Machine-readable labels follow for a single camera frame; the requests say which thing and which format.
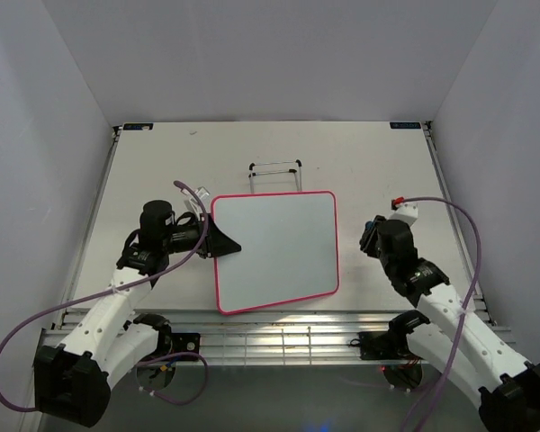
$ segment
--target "white table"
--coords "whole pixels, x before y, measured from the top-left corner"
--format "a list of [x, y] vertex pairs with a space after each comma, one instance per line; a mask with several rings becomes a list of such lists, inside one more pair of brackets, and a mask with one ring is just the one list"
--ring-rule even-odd
[[[123, 130], [72, 297], [107, 286], [144, 203], [163, 199], [176, 213], [185, 211], [184, 197], [172, 186], [175, 179], [193, 188], [204, 186], [212, 196], [248, 194], [251, 162], [291, 159], [303, 163], [304, 190], [330, 190], [337, 197], [340, 287], [332, 296], [274, 310], [411, 309], [394, 292], [380, 263], [360, 252], [358, 240], [366, 221], [390, 212], [392, 198], [442, 193], [423, 130], [392, 130], [386, 121], [154, 123], [152, 130]], [[256, 178], [257, 192], [294, 188], [292, 175]], [[464, 295], [469, 281], [446, 207], [422, 203], [412, 231], [420, 255], [442, 268]], [[172, 256], [171, 262], [177, 259]], [[139, 309], [216, 311], [214, 290], [213, 262], [195, 257], [160, 279]]]

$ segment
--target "metal rack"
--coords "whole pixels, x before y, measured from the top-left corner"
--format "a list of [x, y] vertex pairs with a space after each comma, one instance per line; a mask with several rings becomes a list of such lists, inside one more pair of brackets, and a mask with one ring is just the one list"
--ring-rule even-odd
[[[476, 313], [489, 322], [486, 305], [475, 299]], [[209, 311], [166, 311], [175, 332], [202, 335], [201, 354], [215, 366], [278, 365], [390, 365], [400, 361], [363, 361], [348, 345], [359, 331], [385, 331], [400, 311], [388, 313], [312, 313], [262, 311], [221, 317]], [[56, 345], [84, 317], [72, 312], [58, 330], [45, 331], [41, 343]], [[493, 327], [507, 344], [514, 339], [508, 328]]]
[[[255, 167], [262, 167], [268, 165], [290, 165], [295, 164], [298, 168], [278, 169], [275, 171], [254, 171]], [[302, 162], [299, 159], [285, 160], [280, 162], [258, 162], [257, 164], [252, 162], [248, 167], [250, 174], [248, 174], [248, 181], [250, 182], [250, 193], [255, 194], [254, 178], [256, 176], [272, 176], [275, 174], [294, 174], [294, 182], [296, 183], [296, 191], [302, 192]]]

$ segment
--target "red connector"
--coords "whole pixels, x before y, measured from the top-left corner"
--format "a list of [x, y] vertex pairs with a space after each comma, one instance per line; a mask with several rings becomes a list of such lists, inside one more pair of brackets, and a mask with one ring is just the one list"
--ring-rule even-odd
[[398, 205], [404, 203], [404, 197], [403, 196], [399, 196], [398, 198], [395, 198], [392, 200], [392, 209], [393, 210], [396, 210]]

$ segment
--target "black label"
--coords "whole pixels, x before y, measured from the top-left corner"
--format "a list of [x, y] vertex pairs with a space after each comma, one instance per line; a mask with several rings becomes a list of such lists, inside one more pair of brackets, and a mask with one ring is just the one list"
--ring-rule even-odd
[[391, 121], [390, 129], [422, 129], [417, 121]]
[[152, 131], [154, 123], [124, 123], [125, 131]]

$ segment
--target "whiteboard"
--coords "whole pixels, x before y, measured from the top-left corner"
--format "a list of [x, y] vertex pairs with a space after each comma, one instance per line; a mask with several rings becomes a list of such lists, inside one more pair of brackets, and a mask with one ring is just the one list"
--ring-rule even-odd
[[[122, 245], [138, 227], [144, 203], [184, 196], [176, 179], [211, 196], [249, 194], [252, 162], [300, 159], [305, 191], [337, 198], [340, 286], [334, 295], [273, 306], [278, 311], [404, 311], [380, 263], [360, 252], [365, 222], [388, 215], [397, 196], [442, 196], [422, 130], [393, 130], [386, 121], [165, 122], [123, 130], [96, 211], [73, 297], [101, 291]], [[296, 190], [292, 175], [256, 178], [257, 193]], [[412, 232], [419, 254], [465, 293], [468, 280], [446, 207], [421, 204]], [[174, 263], [180, 256], [171, 256]], [[77, 309], [91, 304], [77, 305]], [[216, 311], [214, 262], [194, 257], [161, 278], [140, 311]]]
[[223, 195], [212, 201], [211, 215], [242, 246], [214, 260], [220, 312], [252, 311], [338, 290], [333, 193]]

